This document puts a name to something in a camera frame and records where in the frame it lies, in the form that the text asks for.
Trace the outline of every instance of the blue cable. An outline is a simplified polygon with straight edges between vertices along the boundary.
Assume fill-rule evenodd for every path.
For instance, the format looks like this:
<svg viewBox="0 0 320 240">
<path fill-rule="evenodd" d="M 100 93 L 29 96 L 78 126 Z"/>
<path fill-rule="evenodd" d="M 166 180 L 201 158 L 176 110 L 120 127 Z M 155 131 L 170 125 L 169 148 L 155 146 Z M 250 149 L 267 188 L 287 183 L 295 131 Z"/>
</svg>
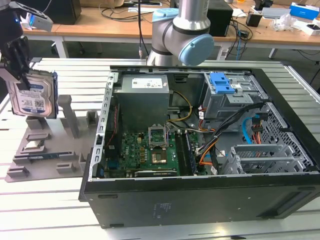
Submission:
<svg viewBox="0 0 320 240">
<path fill-rule="evenodd" d="M 246 122 L 247 122 L 249 119 L 252 119 L 252 118 L 251 118 L 251 117 L 247 117 L 247 118 L 244 119 L 244 121 L 243 121 L 243 123 L 242 123 L 242 132 L 243 132 L 243 136 L 244 136 L 246 142 L 247 142 L 248 144 L 252 144 L 251 139 L 250 139 L 250 137 L 249 137 L 249 135 L 248 135 L 248 133 L 247 133 L 247 130 L 246 130 Z"/>
</svg>

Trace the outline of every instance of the blue latch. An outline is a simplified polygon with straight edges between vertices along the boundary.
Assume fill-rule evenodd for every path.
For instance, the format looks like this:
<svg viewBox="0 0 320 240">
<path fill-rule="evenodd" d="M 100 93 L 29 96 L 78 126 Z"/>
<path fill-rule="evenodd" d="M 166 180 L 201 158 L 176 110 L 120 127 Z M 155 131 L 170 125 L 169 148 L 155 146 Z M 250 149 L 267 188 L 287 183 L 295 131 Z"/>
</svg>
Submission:
<svg viewBox="0 0 320 240">
<path fill-rule="evenodd" d="M 215 87 L 217 94 L 235 93 L 235 90 L 230 85 L 230 80 L 222 72 L 210 73 L 210 82 Z"/>
</svg>

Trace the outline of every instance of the sticker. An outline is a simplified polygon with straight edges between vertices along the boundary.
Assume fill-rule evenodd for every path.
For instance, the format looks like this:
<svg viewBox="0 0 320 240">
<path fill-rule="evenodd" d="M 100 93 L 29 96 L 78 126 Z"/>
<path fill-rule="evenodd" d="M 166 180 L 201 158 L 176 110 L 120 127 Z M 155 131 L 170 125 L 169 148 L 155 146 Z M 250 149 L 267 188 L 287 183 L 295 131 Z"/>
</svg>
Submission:
<svg viewBox="0 0 320 240">
<path fill-rule="evenodd" d="M 234 89 L 242 89 L 240 84 L 231 84 L 231 87 Z"/>
<path fill-rule="evenodd" d="M 157 203 L 153 206 L 153 219 L 162 219 L 168 215 L 172 208 L 172 203 Z"/>
<path fill-rule="evenodd" d="M 30 156 L 28 159 L 43 159 L 43 156 Z"/>
<path fill-rule="evenodd" d="M 226 156 L 225 150 L 219 151 L 219 154 L 217 155 L 217 157 L 225 157 L 225 156 Z"/>
<path fill-rule="evenodd" d="M 213 175 L 217 175 L 217 174 L 218 174 L 218 171 L 217 171 L 217 169 L 215 169 L 214 166 L 211 166 L 211 173 L 212 173 Z"/>
<path fill-rule="evenodd" d="M 200 118 L 201 120 L 205 119 L 205 114 L 204 114 L 203 111 L 200 111 L 200 112 L 199 112 L 199 118 Z"/>
<path fill-rule="evenodd" d="M 161 78 L 134 78 L 132 79 L 133 89 L 162 89 Z"/>
<path fill-rule="evenodd" d="M 45 111 L 45 99 L 42 97 L 44 91 L 42 85 L 30 84 L 30 90 L 18 90 L 16 98 L 24 111 L 43 113 Z"/>
</svg>

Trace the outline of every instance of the wooden desk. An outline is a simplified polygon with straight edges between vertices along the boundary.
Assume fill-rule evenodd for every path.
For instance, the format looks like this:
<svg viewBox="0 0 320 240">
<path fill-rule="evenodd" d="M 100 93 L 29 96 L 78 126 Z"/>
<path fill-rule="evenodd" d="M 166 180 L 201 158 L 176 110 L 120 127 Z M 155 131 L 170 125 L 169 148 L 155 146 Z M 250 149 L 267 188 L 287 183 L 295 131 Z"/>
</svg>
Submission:
<svg viewBox="0 0 320 240">
<path fill-rule="evenodd" d="M 117 8 L 116 12 L 122 12 L 126 8 Z M 124 18 L 134 16 L 137 13 L 122 12 L 113 14 L 114 18 Z M 142 34 L 145 43 L 151 43 L 152 40 L 152 13 L 145 14 L 141 22 Z M 82 8 L 81 16 L 75 25 L 60 25 L 55 31 L 57 50 L 61 58 L 68 57 L 68 51 L 65 42 L 96 42 L 96 43 L 138 43 L 139 27 L 138 22 L 120 22 L 108 19 L 101 15 L 96 7 Z M 236 39 L 232 32 L 226 37 L 215 37 L 215 46 L 222 46 L 225 42 L 228 45 Z"/>
<path fill-rule="evenodd" d="M 242 9 L 244 12 L 249 12 L 252 11 L 251 7 L 254 5 L 254 1 L 246 0 L 243 3 L 235 2 L 233 5 L 236 8 Z M 272 8 L 289 8 L 289 6 L 274 4 L 272 5 Z M 242 24 L 246 24 L 246 19 L 247 17 L 238 17 L 236 20 Z M 299 20 L 311 22 L 305 18 L 299 18 Z M 297 29 L 294 29 L 293 31 L 274 31 L 269 26 L 271 21 L 271 19 L 261 18 L 258 27 L 249 27 L 253 32 L 253 37 L 247 43 L 247 47 L 272 48 L 273 50 L 269 55 L 270 58 L 274 57 L 277 49 L 320 50 L 319 36 L 309 36 Z M 230 35 L 236 35 L 236 31 L 233 27 L 229 28 L 228 33 Z"/>
<path fill-rule="evenodd" d="M 233 5 L 236 8 L 243 9 L 248 12 L 254 4 L 253 0 L 246 0 L 244 3 Z M 274 8 L 288 8 L 289 6 L 273 5 Z M 124 11 L 125 8 L 117 8 L 117 12 Z M 123 18 L 136 15 L 124 11 L 120 14 L 114 14 L 114 18 Z M 145 14 L 145 19 L 149 22 L 152 20 L 152 13 Z M 236 20 L 245 24 L 245 18 L 238 17 Z M 146 43 L 151 43 L 152 24 L 143 20 L 141 22 L 142 34 Z M 297 49 L 297 50 L 320 50 L 320 37 L 308 36 L 302 31 L 274 31 L 269 27 L 272 20 L 261 19 L 258 27 L 250 27 L 253 32 L 252 39 L 247 43 L 250 48 L 270 48 L 273 49 L 270 58 L 274 56 L 277 49 Z M 119 22 L 103 17 L 96 7 L 82 8 L 82 13 L 75 25 L 54 25 L 51 33 L 33 30 L 25 31 L 31 40 L 47 40 L 54 41 L 61 58 L 68 57 L 68 51 L 65 42 L 95 42 L 98 43 L 98 51 L 101 51 L 101 43 L 138 43 L 139 28 L 137 21 L 135 22 Z M 220 46 L 217 59 L 224 60 L 230 47 L 236 40 L 236 31 L 230 27 L 226 37 L 215 37 L 214 45 Z"/>
</svg>

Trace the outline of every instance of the black box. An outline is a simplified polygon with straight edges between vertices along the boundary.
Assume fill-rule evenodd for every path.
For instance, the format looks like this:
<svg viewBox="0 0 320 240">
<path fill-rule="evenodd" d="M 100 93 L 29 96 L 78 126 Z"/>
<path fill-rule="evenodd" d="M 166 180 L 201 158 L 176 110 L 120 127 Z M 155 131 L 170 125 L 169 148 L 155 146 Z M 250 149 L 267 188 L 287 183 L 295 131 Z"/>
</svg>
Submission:
<svg viewBox="0 0 320 240">
<path fill-rule="evenodd" d="M 207 17 L 211 22 L 209 34 L 213 37 L 227 35 L 233 9 L 224 0 L 210 0 Z"/>
<path fill-rule="evenodd" d="M 17 0 L 17 2 L 42 12 L 50 0 Z M 55 24 L 73 25 L 81 14 L 80 0 L 52 0 L 45 14 Z"/>
<path fill-rule="evenodd" d="M 253 14 L 249 12 L 248 17 L 246 18 L 245 24 L 249 27 L 258 27 L 262 15 Z"/>
</svg>

